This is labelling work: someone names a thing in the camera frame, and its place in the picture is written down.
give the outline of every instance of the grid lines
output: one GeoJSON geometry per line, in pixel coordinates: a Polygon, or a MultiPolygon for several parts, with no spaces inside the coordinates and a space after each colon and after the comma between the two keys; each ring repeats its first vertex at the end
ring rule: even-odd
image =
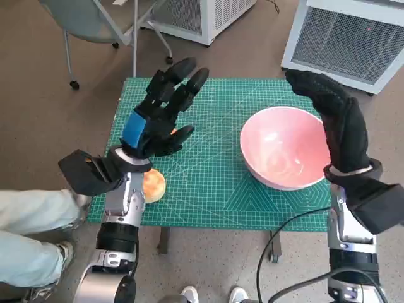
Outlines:
{"type": "MultiPolygon", "coordinates": [[[[125,81],[107,148],[119,144],[126,120],[145,97],[149,82],[125,81]]],[[[167,190],[161,201],[146,206],[142,224],[269,230],[298,213],[329,205],[326,181],[300,191],[278,191],[259,183],[244,165],[239,146],[244,123],[255,112],[279,105],[316,114],[311,101],[296,96],[285,80],[209,79],[188,111],[179,115],[177,128],[195,126],[183,150],[151,159],[165,176],[167,190]]],[[[93,199],[90,222],[101,221],[104,199],[93,199]]],[[[324,232],[326,213],[302,217],[286,230],[324,232]]]]}

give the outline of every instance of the metal robotic wrist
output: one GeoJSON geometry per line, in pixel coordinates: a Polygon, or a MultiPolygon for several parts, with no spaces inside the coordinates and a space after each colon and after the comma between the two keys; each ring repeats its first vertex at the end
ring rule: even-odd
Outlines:
{"type": "MultiPolygon", "coordinates": [[[[345,189],[331,184],[331,210],[328,217],[330,268],[354,267],[367,272],[380,284],[376,236],[353,216],[347,200],[345,189]]],[[[328,293],[340,303],[382,302],[376,288],[359,273],[340,273],[328,279],[328,293]]]]}

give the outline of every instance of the sneaker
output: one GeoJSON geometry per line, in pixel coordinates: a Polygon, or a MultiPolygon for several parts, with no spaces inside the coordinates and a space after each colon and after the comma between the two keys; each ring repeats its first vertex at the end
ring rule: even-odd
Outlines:
{"type": "Polygon", "coordinates": [[[186,288],[184,288],[181,292],[181,295],[187,298],[189,303],[199,303],[198,292],[193,286],[187,286],[186,288]]]}
{"type": "Polygon", "coordinates": [[[83,224],[87,218],[92,201],[91,197],[84,196],[82,194],[76,194],[73,191],[71,192],[71,194],[76,201],[78,208],[80,209],[80,214],[75,221],[62,227],[63,230],[74,230],[77,229],[81,224],[83,224]]]}
{"type": "MultiPolygon", "coordinates": [[[[66,269],[71,263],[74,255],[74,249],[72,243],[63,241],[56,244],[60,249],[63,257],[62,274],[66,272],[66,269]]],[[[61,277],[59,277],[54,283],[48,284],[43,287],[33,287],[27,291],[21,303],[42,303],[45,302],[55,291],[57,284],[59,284],[61,277]]]]}
{"type": "Polygon", "coordinates": [[[247,292],[243,288],[236,286],[230,293],[229,303],[241,303],[247,299],[249,299],[247,292]]]}

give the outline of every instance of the white air purifier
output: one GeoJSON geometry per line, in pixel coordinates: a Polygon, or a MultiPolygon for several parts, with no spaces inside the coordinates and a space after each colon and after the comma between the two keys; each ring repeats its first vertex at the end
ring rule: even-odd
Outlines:
{"type": "Polygon", "coordinates": [[[403,63],[403,3],[300,0],[282,67],[324,73],[373,95],[403,63]]]}
{"type": "Polygon", "coordinates": [[[256,0],[165,0],[153,9],[152,23],[169,35],[209,46],[256,0]]]}

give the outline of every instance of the chair leg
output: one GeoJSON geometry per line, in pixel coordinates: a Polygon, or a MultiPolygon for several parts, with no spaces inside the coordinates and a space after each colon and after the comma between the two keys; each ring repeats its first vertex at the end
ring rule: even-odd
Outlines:
{"type": "Polygon", "coordinates": [[[167,43],[167,41],[164,39],[162,33],[160,33],[160,31],[158,30],[158,27],[156,24],[150,22],[150,21],[146,21],[147,24],[149,24],[151,26],[151,28],[154,30],[154,32],[156,33],[157,37],[159,37],[160,41],[163,43],[163,45],[165,46],[165,48],[168,50],[169,55],[167,56],[165,62],[167,64],[172,64],[172,51],[171,51],[171,47],[170,45],[167,43]]]}
{"type": "Polygon", "coordinates": [[[74,77],[74,74],[71,70],[71,64],[70,64],[69,33],[64,30],[63,36],[64,36],[64,48],[66,49],[66,61],[68,64],[69,74],[70,74],[70,78],[71,78],[70,86],[73,90],[78,90],[80,88],[80,86],[77,83],[76,78],[74,77]]]}

